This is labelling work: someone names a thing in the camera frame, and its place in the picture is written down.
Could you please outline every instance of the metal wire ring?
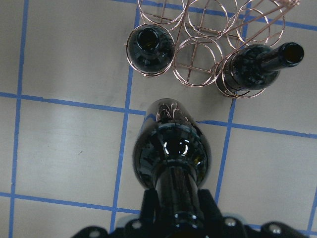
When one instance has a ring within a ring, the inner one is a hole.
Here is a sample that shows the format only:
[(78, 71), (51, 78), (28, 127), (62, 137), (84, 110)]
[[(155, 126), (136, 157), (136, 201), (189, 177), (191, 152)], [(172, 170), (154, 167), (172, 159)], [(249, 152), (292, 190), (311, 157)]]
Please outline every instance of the metal wire ring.
[[(174, 61), (172, 63), (172, 67), (173, 67), (173, 72), (174, 72), (174, 75), (175, 77), (184, 85), (187, 85), (187, 86), (190, 86), (190, 87), (203, 87), (203, 86), (207, 86), (207, 85), (210, 85), (212, 83), (215, 82), (215, 80), (219, 77), (220, 73), (216, 74), (215, 70), (212, 72), (212, 68), (215, 68), (216, 67), (216, 59), (215, 59), (215, 55), (212, 51), (212, 49), (206, 45), (206, 43), (213, 43), (216, 45), (216, 47), (218, 48), (219, 52), (220, 52), (220, 55), (221, 55), (221, 58), (223, 57), (222, 55), (222, 51), (221, 51), (221, 48), (220, 46), (218, 45), (218, 43), (216, 41), (214, 41), (213, 39), (210, 39), (208, 37), (202, 37), (202, 36), (197, 36), (197, 37), (191, 37), (191, 38), (188, 38), (187, 40), (185, 40), (184, 42), (182, 42), (179, 47), (177, 48), (177, 50), (175, 51), (175, 56), (174, 56)], [(185, 80), (181, 75), (180, 73), (178, 72), (177, 70), (177, 66), (176, 66), (176, 59), (177, 59), (177, 54), (179, 53), (179, 51), (181, 49), (183, 49), (184, 47), (186, 46), (189, 46), (189, 45), (202, 45), (203, 47), (205, 47), (212, 55), (212, 58), (213, 58), (213, 62), (214, 62), (214, 66), (209, 70), (212, 75), (203, 83), (201, 84), (194, 84), (194, 83), (190, 83), (188, 82), (187, 80)]]
[[(189, 6), (191, 7), (192, 4), (196, 3), (197, 1), (198, 1), (198, 0), (194, 0), (192, 3), (190, 3)], [(197, 26), (195, 26), (195, 25), (192, 23), (189, 14), (188, 14), (187, 17), (188, 17), (189, 25), (192, 27), (192, 29), (193, 29), (195, 32), (198, 33), (198, 35), (200, 35), (200, 36), (206, 36), (206, 37), (210, 37), (210, 38), (216, 37), (216, 38), (218, 39), (218, 38), (220, 38), (220, 37), (223, 35), (223, 32), (224, 32), (225, 29), (228, 27), (228, 13), (227, 13), (226, 8), (225, 8), (218, 0), (213, 0), (213, 1), (217, 2), (218, 5), (222, 8), (222, 10), (223, 10), (223, 12), (224, 12), (224, 14), (225, 14), (225, 18), (226, 18), (227, 23), (226, 23), (226, 25), (225, 25), (225, 28), (224, 28), (222, 31), (217, 31), (217, 30), (213, 30), (213, 29), (210, 29), (210, 28), (203, 28), (203, 29), (210, 30), (210, 31), (215, 31), (215, 32), (218, 32), (218, 34), (216, 34), (216, 35), (207, 35), (207, 34), (202, 33), (199, 29), (197, 29)], [(209, 5), (209, 3), (210, 3), (210, 0), (207, 1), (206, 5), (205, 5), (205, 7), (204, 7), (204, 11), (203, 11), (202, 18), (201, 18), (201, 24), (200, 24), (199, 28), (202, 28), (203, 18), (204, 18), (205, 11), (206, 11), (207, 6)], [(184, 26), (184, 28), (185, 28), (185, 31), (186, 31), (186, 33), (188, 34), (188, 36), (193, 37), (193, 36), (189, 33), (189, 31), (188, 31), (186, 25)]]
[(143, 10), (142, 10), (142, 2), (143, 2), (143, 0), (137, 0), (137, 3), (138, 3), (138, 8), (139, 8), (139, 10), (140, 10), (140, 15), (141, 15), (141, 18), (142, 18), (142, 20), (143, 20), (143, 23), (146, 23), (146, 20), (148, 20), (149, 22), (151, 22), (151, 23), (153, 23), (153, 24), (158, 24), (158, 25), (170, 25), (170, 24), (172, 24), (172, 23), (178, 21), (175, 26), (173, 26), (171, 29), (168, 30), (168, 31), (172, 31), (172, 30), (174, 30), (175, 28), (177, 28), (177, 27), (179, 26), (179, 24), (181, 23), (180, 18), (185, 14), (185, 9), (186, 9), (186, 8), (185, 8), (185, 2), (184, 2), (184, 0), (181, 0), (181, 1), (182, 1), (182, 5), (183, 5), (183, 10), (182, 10), (182, 12), (181, 12), (175, 19), (173, 19), (173, 20), (171, 20), (171, 21), (169, 21), (169, 22), (166, 22), (166, 23), (156, 22), (156, 21), (154, 21), (154, 20), (151, 20), (151, 19), (147, 16), (147, 15), (149, 15), (149, 14), (143, 12)]
[[(255, 0), (249, 0), (247, 3), (245, 3), (241, 8), (240, 8), (240, 10), (239, 11), (241, 11), (244, 7), (247, 7), (247, 5), (249, 4), (249, 3), (251, 3), (251, 2), (253, 2), (253, 1), (255, 1)], [(281, 4), (279, 4), (277, 1), (275, 1), (275, 0), (270, 0), (270, 2), (272, 2), (273, 4), (275, 4), (277, 7), (280, 7), (280, 6), (286, 6), (286, 7), (289, 7), (289, 5), (292, 5), (292, 6), (295, 6), (295, 5), (297, 5), (297, 4), (299, 4), (298, 3), (298, 1), (297, 0), (278, 0)], [(269, 46), (274, 46), (274, 45), (276, 45), (276, 43), (281, 39), (281, 37), (282, 37), (282, 35), (283, 35), (283, 33), (284, 33), (284, 30), (285, 30), (285, 17), (284, 17), (284, 15), (282, 16), (282, 21), (283, 21), (283, 24), (282, 24), (282, 30), (280, 31), (280, 35), (278, 36), (278, 38), (277, 38), (277, 40), (275, 41), (275, 42), (273, 42), (273, 43), (271, 43)], [(269, 37), (268, 38), (272, 38), (272, 37), (274, 37), (276, 35), (276, 33), (274, 34), (274, 35), (270, 35), (270, 33), (269, 33)]]
[[(228, 33), (228, 32), (231, 31), (230, 29), (232, 29), (232, 26), (234, 25), (234, 22), (236, 23), (235, 25), (237, 25), (237, 19), (239, 18), (239, 15), (241, 14), (242, 11), (246, 11), (246, 10), (253, 10), (253, 11), (256, 11), (257, 13), (259, 13), (260, 15), (263, 15), (263, 17), (265, 18), (266, 24), (267, 24), (267, 25), (269, 24), (269, 20), (268, 20), (268, 18), (267, 18), (267, 15), (264, 15), (261, 11), (259, 11), (259, 10), (256, 9), (256, 8), (247, 8), (247, 7), (246, 7), (249, 3), (253, 2), (253, 1), (254, 1), (254, 0), (249, 0), (249, 1), (247, 1), (244, 5), (242, 5), (242, 7), (239, 9), (239, 11), (238, 11), (236, 14), (234, 14), (234, 15), (229, 19), (229, 22), (232, 21), (231, 27), (228, 28), (228, 29), (225, 31), (225, 33)], [(274, 0), (270, 0), (270, 2), (272, 2), (273, 4), (275, 4), (277, 7), (280, 7), (280, 5), (279, 5), (276, 1), (274, 1)], [(277, 40), (269, 45), (269, 46), (274, 46), (274, 45), (281, 39), (281, 37), (282, 37), (282, 35), (283, 35), (283, 33), (284, 33), (284, 30), (285, 30), (285, 17), (284, 17), (284, 16), (282, 16), (282, 21), (283, 21), (282, 30), (281, 30), (280, 32), (277, 32), (277, 33), (271, 35), (271, 28), (270, 28), (270, 26), (267, 26), (267, 28), (268, 28), (268, 37), (265, 38), (265, 39), (262, 39), (262, 40), (255, 40), (255, 39), (253, 39), (252, 41), (253, 41), (253, 42), (257, 42), (257, 43), (262, 43), (263, 41), (265, 41), (264, 44), (267, 44), (268, 41), (269, 41), (271, 38), (275, 37), (275, 36), (279, 33), (279, 36), (278, 36)], [(236, 36), (236, 37), (239, 38), (240, 42), (245, 43), (245, 40), (241, 37), (238, 28), (236, 28), (236, 32), (237, 32), (237, 35), (238, 35), (238, 36)], [(231, 40), (229, 39), (230, 35), (229, 35), (229, 34), (226, 34), (226, 37), (227, 37), (227, 40), (228, 40), (229, 45), (230, 45), (232, 48), (236, 49), (236, 47), (232, 44)]]

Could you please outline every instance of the gray floor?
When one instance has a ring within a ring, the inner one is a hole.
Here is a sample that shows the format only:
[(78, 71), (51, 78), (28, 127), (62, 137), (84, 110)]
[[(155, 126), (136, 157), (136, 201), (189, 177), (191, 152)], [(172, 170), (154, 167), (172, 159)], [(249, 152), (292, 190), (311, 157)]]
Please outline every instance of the gray floor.
[(0, 237), (68, 238), (137, 216), (132, 148), (144, 111), (164, 97), (201, 122), (213, 156), (204, 188), (223, 213), (317, 237), (316, 11), (304, 0), (286, 16), (281, 43), (302, 44), (303, 62), (232, 103), (171, 70), (129, 69), (133, 0), (0, 1)]

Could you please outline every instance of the bottle body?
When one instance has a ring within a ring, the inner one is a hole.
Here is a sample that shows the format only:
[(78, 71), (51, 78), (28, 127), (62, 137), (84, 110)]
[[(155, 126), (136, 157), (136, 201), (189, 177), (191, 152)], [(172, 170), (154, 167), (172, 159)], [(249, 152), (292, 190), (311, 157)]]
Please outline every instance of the bottle body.
[(270, 86), (278, 77), (280, 69), (294, 67), (304, 57), (303, 48), (296, 43), (285, 43), (273, 50), (261, 44), (246, 46), (230, 56), (223, 68), (223, 78), (217, 79), (221, 90), (261, 90)]
[(162, 237), (186, 231), (201, 237), (204, 216), (198, 187), (210, 166), (209, 144), (182, 105), (162, 99), (147, 110), (133, 152), (135, 174), (158, 192)]
[(132, 31), (126, 51), (128, 61), (135, 70), (145, 76), (158, 76), (170, 67), (175, 44), (165, 28), (145, 24)]

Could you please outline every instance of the wine bottle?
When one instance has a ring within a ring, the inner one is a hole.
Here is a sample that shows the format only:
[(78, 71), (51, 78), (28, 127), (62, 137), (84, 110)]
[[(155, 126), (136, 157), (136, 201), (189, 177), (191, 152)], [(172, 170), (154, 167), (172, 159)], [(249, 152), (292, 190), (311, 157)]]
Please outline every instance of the wine bottle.
[[(225, 63), (225, 86), (231, 92), (264, 89), (277, 79), (280, 69), (297, 66), (303, 57), (303, 48), (294, 42), (285, 43), (275, 50), (261, 44), (246, 46)], [(216, 82), (225, 91), (221, 76)]]
[(210, 159), (206, 138), (178, 101), (161, 99), (150, 106), (134, 147), (133, 164), (140, 183), (158, 192), (156, 216), (163, 233), (159, 237), (181, 231), (202, 237), (204, 216), (197, 191)]
[(134, 29), (127, 41), (130, 65), (144, 76), (158, 76), (171, 66), (175, 44), (163, 27), (145, 24)]

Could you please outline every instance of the bottle mouth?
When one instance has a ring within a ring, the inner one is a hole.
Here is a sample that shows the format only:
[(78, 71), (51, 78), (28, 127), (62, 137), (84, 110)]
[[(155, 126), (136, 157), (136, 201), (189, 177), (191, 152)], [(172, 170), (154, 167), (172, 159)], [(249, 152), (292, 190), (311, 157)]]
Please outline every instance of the bottle mouth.
[(146, 28), (139, 32), (137, 43), (142, 50), (151, 52), (158, 47), (159, 36), (154, 30)]
[(283, 49), (283, 58), (288, 64), (297, 64), (304, 58), (304, 49), (296, 43), (289, 43)]

